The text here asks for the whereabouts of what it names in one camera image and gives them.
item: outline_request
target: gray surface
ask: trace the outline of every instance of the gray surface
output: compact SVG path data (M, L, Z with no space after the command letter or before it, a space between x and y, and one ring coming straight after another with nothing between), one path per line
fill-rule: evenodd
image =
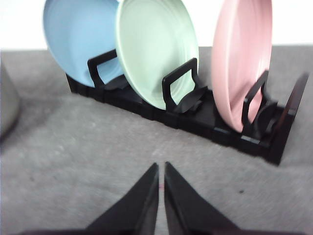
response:
M313 47L274 47L268 88L285 103L313 72ZM201 78L210 49L201 49ZM71 94L46 51L7 52L22 115L2 143L1 228L84 228L153 163L171 161L194 188L245 229L313 234L313 77L279 168L181 130ZM157 235L167 225L160 192Z

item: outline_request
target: pink plate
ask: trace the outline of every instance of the pink plate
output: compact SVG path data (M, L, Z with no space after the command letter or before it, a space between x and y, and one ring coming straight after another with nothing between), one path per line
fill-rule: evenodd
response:
M269 69L272 47L271 0L225 0L212 50L212 87L224 121L242 132L245 96ZM262 101L261 91L251 102L254 121Z

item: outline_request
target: white wall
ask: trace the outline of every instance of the white wall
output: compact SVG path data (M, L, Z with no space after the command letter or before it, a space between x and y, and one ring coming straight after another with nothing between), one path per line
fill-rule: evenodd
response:
M211 46L223 0L183 0L200 46ZM0 0L0 48L46 48L45 0ZM313 44L313 0L273 0L273 43Z

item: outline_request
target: plate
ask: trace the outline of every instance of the plate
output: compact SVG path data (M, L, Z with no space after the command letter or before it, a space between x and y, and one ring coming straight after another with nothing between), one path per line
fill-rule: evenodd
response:
M59 66L83 85L94 87L87 61L115 49L116 0L47 0L45 38ZM98 66L104 83L123 74L115 58Z
M116 20L116 52L132 88L151 105L165 110L162 80L192 58L199 47L181 0L124 0ZM171 85L173 100L195 87L191 72Z
M225 0L212 49L212 88L224 121L242 132L245 96L269 70L272 47L271 0ZM252 123L262 101L261 91L251 102Z

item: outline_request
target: plate holder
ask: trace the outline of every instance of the plate holder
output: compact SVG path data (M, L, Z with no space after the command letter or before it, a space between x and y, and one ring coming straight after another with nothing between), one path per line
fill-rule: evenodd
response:
M166 110L161 110L137 95L127 83L124 75L108 84L102 82L97 65L116 56L116 51L112 50L88 61L95 88L82 85L67 75L71 92L128 110L149 120L159 121L172 128L202 136L218 144L234 147L252 156L260 156L271 164L280 164L308 81L307 73L297 80L286 106L282 107L272 101L266 91L268 71L265 71L246 95L242 115L244 129L242 133L238 133L231 129L219 115L213 92L201 84L197 73L196 58L163 78L162 89ZM176 104L171 96L170 86L190 70L195 88L179 104ZM263 94L261 107L255 121L250 123L247 118L249 105L260 89Z

